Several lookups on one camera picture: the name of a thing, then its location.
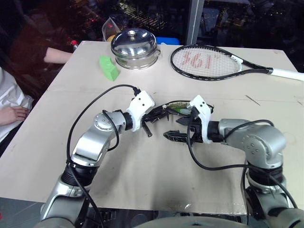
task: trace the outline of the stainless steel pot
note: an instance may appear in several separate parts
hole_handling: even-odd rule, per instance
[[[138,70],[153,65],[161,53],[155,36],[141,28],[131,28],[116,34],[111,42],[116,62],[124,68]]]

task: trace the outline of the person's arm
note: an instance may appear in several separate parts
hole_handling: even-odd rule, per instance
[[[16,121],[24,121],[29,114],[29,109],[22,106],[6,107],[0,110],[0,126]]]
[[[66,63],[71,57],[72,53],[68,53],[65,51],[60,51],[54,48],[47,48],[46,55],[44,57],[44,61],[46,63]]]

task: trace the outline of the green sponge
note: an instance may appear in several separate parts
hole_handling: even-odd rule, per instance
[[[111,62],[111,58],[109,56],[100,56],[99,66],[102,69],[104,75],[107,77],[107,79],[114,81],[118,77],[118,69]]]

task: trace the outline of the beige table surface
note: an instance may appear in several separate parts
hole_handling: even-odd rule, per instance
[[[212,120],[269,119],[284,134],[284,175],[287,188],[304,208],[304,85],[303,82],[248,74],[203,82],[186,78],[170,66],[177,46],[160,45],[161,57],[150,68],[132,71],[118,66],[119,77],[106,79],[98,66],[100,54],[113,57],[109,43],[82,42],[30,113],[0,159],[0,197],[46,201],[65,166],[69,129],[83,108],[101,92],[117,84],[146,90],[157,105],[200,94],[215,106]],[[267,67],[295,70],[283,51],[225,48],[246,60]],[[118,88],[93,105],[76,126],[77,139],[103,109],[128,107],[132,90]],[[204,213],[245,213],[240,193],[240,169],[205,171],[191,160],[187,145],[166,140],[168,130],[186,128],[165,119],[143,129],[124,132],[118,148],[109,152],[90,191],[99,207],[160,209]],[[218,143],[194,146],[199,160],[209,166],[244,162],[240,150]]]

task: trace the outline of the white shirt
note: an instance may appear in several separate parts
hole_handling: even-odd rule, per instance
[[[31,109],[32,102],[33,98],[23,94],[14,77],[0,68],[0,110],[9,106],[23,106]],[[0,142],[20,123],[21,121],[16,121],[0,126]]]

